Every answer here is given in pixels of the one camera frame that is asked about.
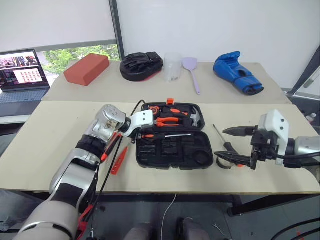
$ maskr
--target laptop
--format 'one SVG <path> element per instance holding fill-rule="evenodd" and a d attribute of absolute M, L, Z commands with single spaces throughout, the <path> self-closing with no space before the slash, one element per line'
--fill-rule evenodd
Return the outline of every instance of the laptop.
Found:
<path fill-rule="evenodd" d="M 31 115 L 50 89 L 36 51 L 0 53 L 0 117 Z"/>

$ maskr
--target black tool case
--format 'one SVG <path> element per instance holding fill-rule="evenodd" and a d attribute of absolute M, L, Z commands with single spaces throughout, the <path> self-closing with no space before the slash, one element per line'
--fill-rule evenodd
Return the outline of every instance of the black tool case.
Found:
<path fill-rule="evenodd" d="M 201 131 L 205 126 L 205 120 L 198 105 L 152 102 L 144 104 L 141 108 L 142 111 L 148 109 L 153 111 L 154 120 L 157 120 L 157 118 L 178 118 L 179 121 L 166 121 L 164 124 L 169 126 L 157 126 L 155 124 L 152 128 L 141 129 L 138 132 L 136 160 L 141 167 L 165 170 L 173 167 L 181 170 L 192 170 L 206 169 L 213 164 L 214 156 L 210 140 Z M 194 120 L 191 119 L 191 114 L 196 114 L 195 109 L 199 114 L 199 120 L 196 126 L 193 126 Z M 164 137 L 181 134 L 191 135 Z M 145 137 L 152 135 L 156 139 Z"/>

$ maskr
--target green tree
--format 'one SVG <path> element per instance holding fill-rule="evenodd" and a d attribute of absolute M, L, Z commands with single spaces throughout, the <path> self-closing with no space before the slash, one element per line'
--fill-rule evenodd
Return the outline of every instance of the green tree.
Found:
<path fill-rule="evenodd" d="M 59 49 L 44 52 L 48 65 L 44 65 L 43 69 L 53 74 L 60 74 L 66 70 L 71 60 L 80 60 L 90 53 L 108 56 L 112 61 L 120 60 L 116 44 Z"/>

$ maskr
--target gray pants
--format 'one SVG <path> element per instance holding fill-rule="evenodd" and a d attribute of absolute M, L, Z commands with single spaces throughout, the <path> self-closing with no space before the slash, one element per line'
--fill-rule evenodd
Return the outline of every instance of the gray pants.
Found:
<path fill-rule="evenodd" d="M 140 223 L 132 228 L 124 240 L 151 240 L 152 227 L 149 223 Z M 210 240 L 208 233 L 191 218 L 183 220 L 184 240 Z"/>

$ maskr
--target white cable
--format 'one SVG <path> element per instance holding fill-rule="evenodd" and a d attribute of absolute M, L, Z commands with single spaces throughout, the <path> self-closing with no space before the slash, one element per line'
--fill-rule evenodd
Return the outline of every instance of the white cable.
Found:
<path fill-rule="evenodd" d="M 163 232 L 163 229 L 164 229 L 164 221 L 165 221 L 166 214 L 167 214 L 167 212 L 168 212 L 169 208 L 172 206 L 172 204 L 174 204 L 174 202 L 175 202 L 175 200 L 176 200 L 176 197 L 177 197 L 177 194 L 175 194 L 175 196 L 174 196 L 174 198 L 173 198 L 173 200 L 172 200 L 171 204 L 168 206 L 168 208 L 167 208 L 167 209 L 165 210 L 165 212 L 164 212 L 164 215 L 163 215 L 163 218 L 162 218 L 162 225 L 161 225 L 161 238 L 160 238 L 160 240 L 162 240 L 162 232 Z"/>

